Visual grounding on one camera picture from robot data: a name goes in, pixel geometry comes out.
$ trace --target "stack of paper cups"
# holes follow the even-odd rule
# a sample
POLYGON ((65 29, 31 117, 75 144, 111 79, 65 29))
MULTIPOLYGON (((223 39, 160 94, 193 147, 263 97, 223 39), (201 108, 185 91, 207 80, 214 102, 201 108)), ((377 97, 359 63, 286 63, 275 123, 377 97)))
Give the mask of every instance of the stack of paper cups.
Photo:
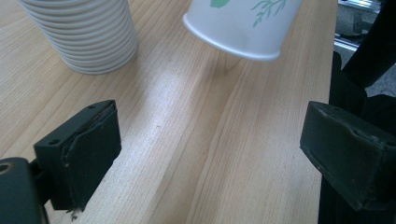
POLYGON ((134 56, 127 0, 20 0, 63 61, 83 74, 114 71, 134 56))

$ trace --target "wooden table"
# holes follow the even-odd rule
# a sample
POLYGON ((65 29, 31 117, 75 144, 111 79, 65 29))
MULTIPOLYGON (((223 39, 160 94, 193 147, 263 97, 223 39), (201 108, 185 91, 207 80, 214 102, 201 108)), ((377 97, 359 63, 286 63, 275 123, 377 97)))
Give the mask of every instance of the wooden table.
MULTIPOLYGON (((115 99, 122 152, 74 223, 316 223, 320 173, 299 149, 308 101, 327 102, 337 2, 304 0, 274 62, 191 35, 190 1, 130 0, 137 57, 73 72, 15 0, 0 6, 0 157, 86 105, 115 99)), ((51 223, 70 223, 53 211, 51 223)))

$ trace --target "printed plant design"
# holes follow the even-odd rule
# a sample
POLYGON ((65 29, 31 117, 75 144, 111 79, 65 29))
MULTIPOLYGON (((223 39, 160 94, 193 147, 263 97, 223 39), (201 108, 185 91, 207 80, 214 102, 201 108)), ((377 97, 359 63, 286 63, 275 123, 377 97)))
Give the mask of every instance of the printed plant design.
POLYGON ((257 13, 257 20, 253 23, 253 27, 256 27, 260 22, 262 22, 262 18, 265 17, 265 19, 268 19, 272 12, 273 8, 276 9, 276 14, 282 10, 285 5, 286 5, 287 0, 261 0, 255 7, 253 7, 251 10, 256 10, 259 9, 260 12, 257 13))
MULTIPOLYGON (((253 28, 261 23, 263 18, 270 18, 274 10, 274 16, 276 16, 276 14, 285 7, 287 1, 288 0, 261 0, 251 9, 252 11, 259 10, 259 13, 256 15, 257 20, 253 23, 253 28)), ((229 2, 230 0, 211 0, 210 6, 221 8, 225 7, 229 2)))
POLYGON ((224 7, 230 0, 211 0, 211 7, 224 7))

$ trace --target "paper cup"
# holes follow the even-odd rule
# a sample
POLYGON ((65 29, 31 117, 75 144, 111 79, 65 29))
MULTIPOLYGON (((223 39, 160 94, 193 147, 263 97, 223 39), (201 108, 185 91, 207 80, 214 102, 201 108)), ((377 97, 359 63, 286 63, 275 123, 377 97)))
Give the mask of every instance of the paper cup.
POLYGON ((206 43, 237 56, 270 61, 302 0, 192 0, 186 27, 206 43))
POLYGON ((127 0, 19 1, 62 60, 77 72, 112 72, 136 52, 127 0))

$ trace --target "wood grain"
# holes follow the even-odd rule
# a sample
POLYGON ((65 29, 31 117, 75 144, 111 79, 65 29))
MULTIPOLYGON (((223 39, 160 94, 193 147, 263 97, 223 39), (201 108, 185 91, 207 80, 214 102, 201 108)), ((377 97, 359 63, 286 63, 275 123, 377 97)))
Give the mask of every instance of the wood grain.
MULTIPOLYGON (((115 99, 122 152, 74 223, 316 223, 320 174, 299 149, 308 101, 327 102, 336 1, 304 0, 281 56, 260 63, 204 44, 190 1, 129 1, 136 57, 69 69, 17 1, 0 6, 0 157, 84 106, 115 99)), ((51 223, 70 223, 53 211, 51 223)))

